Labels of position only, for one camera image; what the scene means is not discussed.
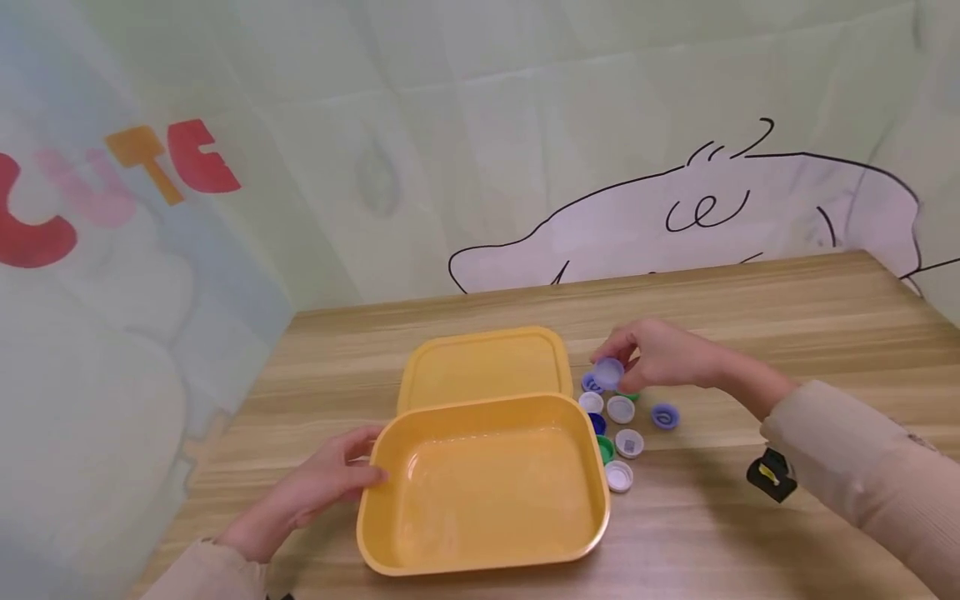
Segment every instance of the yellow plastic box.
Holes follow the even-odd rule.
[[[607,529],[610,492],[571,393],[563,341],[543,327],[418,348],[372,451],[391,479],[360,503],[367,564],[397,576],[586,555]]]
[[[406,412],[371,463],[391,478],[364,493],[357,542],[384,575],[573,561],[610,518],[592,425],[559,394]]]

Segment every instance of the sleeve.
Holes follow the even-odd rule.
[[[820,381],[782,400],[760,433],[798,483],[938,597],[960,599],[960,465]]]
[[[263,600],[267,566],[233,548],[193,542],[141,600]]]

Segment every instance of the yellow sticker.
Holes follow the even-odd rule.
[[[777,475],[775,475],[774,472],[770,470],[770,468],[764,465],[763,463],[760,463],[759,471],[761,475],[763,475],[770,481],[774,482],[775,486],[778,486],[780,484],[780,480],[777,479]]]

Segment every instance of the cartoon animal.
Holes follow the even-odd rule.
[[[523,238],[450,256],[464,293],[866,250],[909,280],[921,268],[918,200],[895,175],[807,152],[710,141],[685,164],[560,208]]]

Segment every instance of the wooden table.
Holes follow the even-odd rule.
[[[410,352],[445,335],[542,324],[575,381],[610,328],[656,315],[800,379],[863,398],[960,458],[960,332],[864,253],[304,313],[276,347],[157,547],[134,596],[195,538],[212,536],[323,439],[390,419]],[[644,418],[634,488],[612,499],[598,549],[574,564],[389,579],[364,565],[355,507],[276,556],[277,600],[329,598],[931,597],[898,561],[804,491],[778,506],[744,480],[757,424],[721,393],[654,389],[682,426]]]

